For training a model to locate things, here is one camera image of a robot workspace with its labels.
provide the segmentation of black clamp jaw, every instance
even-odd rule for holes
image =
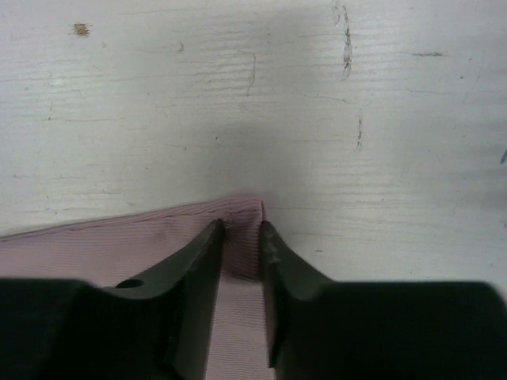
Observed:
[[[116,287],[0,280],[0,378],[202,380],[225,229]],[[507,312],[484,283],[337,283],[260,232],[277,380],[506,379]]]

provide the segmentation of white wooden surface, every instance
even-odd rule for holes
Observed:
[[[249,192],[337,279],[507,290],[506,20],[503,0],[3,0],[0,232]]]

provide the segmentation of hole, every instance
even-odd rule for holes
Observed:
[[[140,279],[126,279],[125,281],[122,281],[116,287],[120,289],[127,289],[130,287],[140,287],[144,285],[144,282]]]

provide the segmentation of pink fabric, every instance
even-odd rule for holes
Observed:
[[[268,380],[258,273],[259,199],[236,197],[0,238],[0,277],[85,279],[100,287],[157,264],[215,219],[227,229],[207,380]]]

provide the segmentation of fabric fold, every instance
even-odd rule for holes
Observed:
[[[265,220],[260,199],[232,197],[2,237],[0,276],[115,286],[181,249],[215,219],[227,234],[206,379],[272,379],[262,289],[253,282]]]

